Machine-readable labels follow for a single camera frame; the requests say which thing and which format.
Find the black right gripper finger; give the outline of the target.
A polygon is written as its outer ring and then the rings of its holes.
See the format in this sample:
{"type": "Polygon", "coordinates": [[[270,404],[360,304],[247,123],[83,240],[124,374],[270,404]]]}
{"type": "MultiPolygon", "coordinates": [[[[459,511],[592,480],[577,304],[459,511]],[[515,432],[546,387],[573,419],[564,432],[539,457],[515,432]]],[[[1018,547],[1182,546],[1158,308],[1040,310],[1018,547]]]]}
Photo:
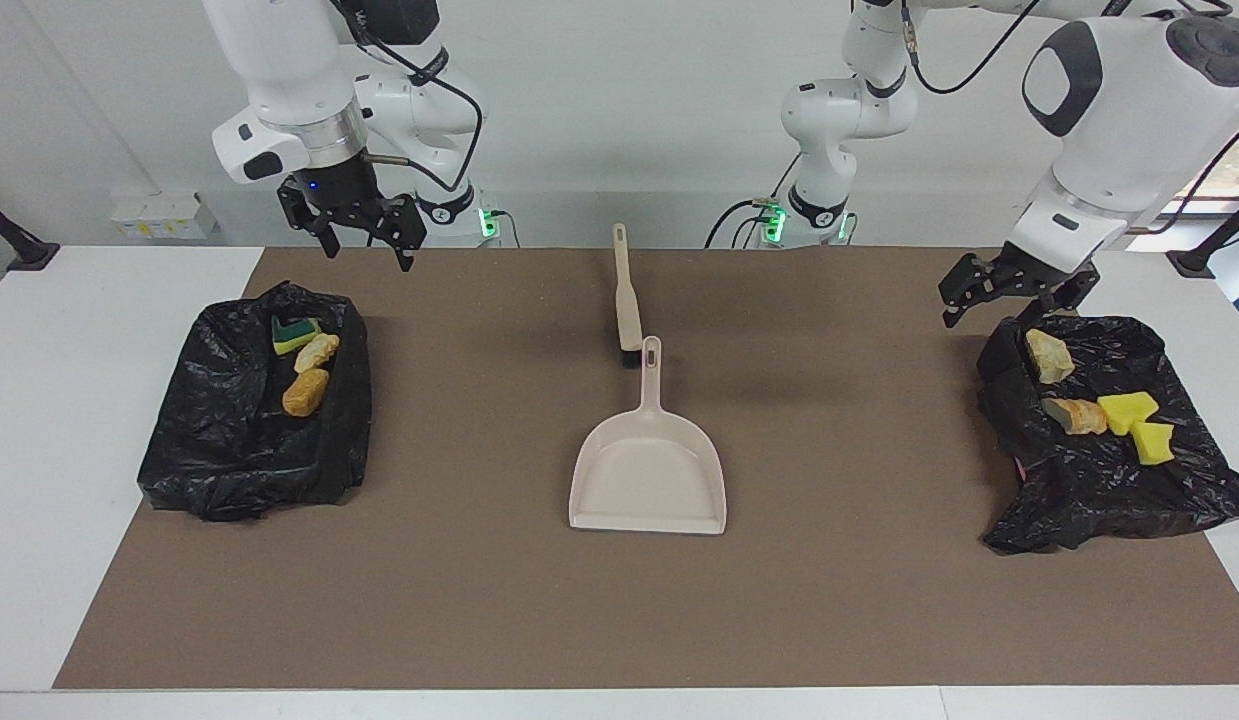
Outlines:
{"type": "Polygon", "coordinates": [[[339,240],[325,214],[313,213],[312,206],[305,200],[302,190],[294,178],[285,178],[278,187],[278,197],[286,223],[295,230],[304,230],[318,240],[318,247],[327,259],[339,254],[339,240]]]}
{"type": "Polygon", "coordinates": [[[421,249],[427,237],[418,202],[410,195],[399,195],[394,200],[378,201],[378,208],[382,209],[378,238],[394,252],[400,270],[409,271],[415,252],[421,249]]]}

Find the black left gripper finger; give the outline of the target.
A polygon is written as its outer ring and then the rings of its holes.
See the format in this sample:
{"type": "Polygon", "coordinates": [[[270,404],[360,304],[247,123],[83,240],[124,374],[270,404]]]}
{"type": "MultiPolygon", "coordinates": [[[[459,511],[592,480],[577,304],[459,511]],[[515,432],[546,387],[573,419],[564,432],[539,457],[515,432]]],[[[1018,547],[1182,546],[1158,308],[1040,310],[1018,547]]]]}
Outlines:
{"type": "Polygon", "coordinates": [[[1031,300],[1030,305],[1016,316],[1016,320],[1020,325],[1040,325],[1044,318],[1049,318],[1049,316],[1073,314],[1077,304],[1079,301],[1075,300],[1073,292],[1064,292],[1063,290],[1043,292],[1043,295],[1031,300]]]}
{"type": "Polygon", "coordinates": [[[1009,288],[1009,264],[1000,258],[980,258],[966,252],[938,284],[944,302],[945,328],[954,328],[966,311],[1004,296],[1009,288]]]}

